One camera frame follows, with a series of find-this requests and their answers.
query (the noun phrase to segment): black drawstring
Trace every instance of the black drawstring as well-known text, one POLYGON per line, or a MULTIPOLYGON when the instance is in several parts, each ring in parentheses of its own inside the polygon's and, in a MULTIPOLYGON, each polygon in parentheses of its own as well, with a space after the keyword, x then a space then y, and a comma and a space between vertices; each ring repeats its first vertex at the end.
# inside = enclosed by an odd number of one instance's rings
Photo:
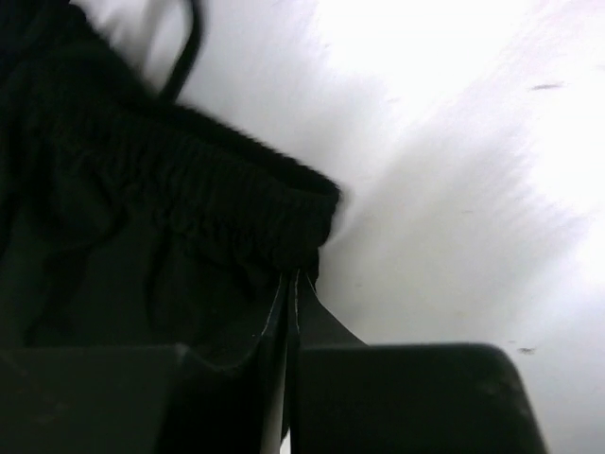
POLYGON ((168 82, 160 92, 160 99, 165 101, 176 101, 181 93, 199 53, 201 43, 202 23, 199 7, 200 0, 188 0, 191 13, 191 31, 181 56, 172 69, 168 82))

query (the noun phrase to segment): black fabric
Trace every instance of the black fabric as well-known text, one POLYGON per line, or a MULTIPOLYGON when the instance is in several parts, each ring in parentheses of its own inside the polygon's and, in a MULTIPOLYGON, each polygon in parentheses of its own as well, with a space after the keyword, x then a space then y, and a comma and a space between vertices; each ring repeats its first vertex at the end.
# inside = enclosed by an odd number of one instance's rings
POLYGON ((3 1, 0 49, 5 346, 218 358, 282 273, 317 262, 337 187, 149 93, 79 8, 3 1))

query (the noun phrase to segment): white surface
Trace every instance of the white surface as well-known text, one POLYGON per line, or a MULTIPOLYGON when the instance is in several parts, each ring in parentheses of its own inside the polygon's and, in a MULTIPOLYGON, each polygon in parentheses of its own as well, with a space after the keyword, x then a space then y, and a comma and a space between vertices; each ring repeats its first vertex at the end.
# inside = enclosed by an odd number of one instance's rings
MULTIPOLYGON (((182 0, 84 2, 162 84, 182 0)), ((206 11, 183 101, 345 190, 323 303, 368 342, 500 345, 551 451, 605 452, 605 0, 206 11)))

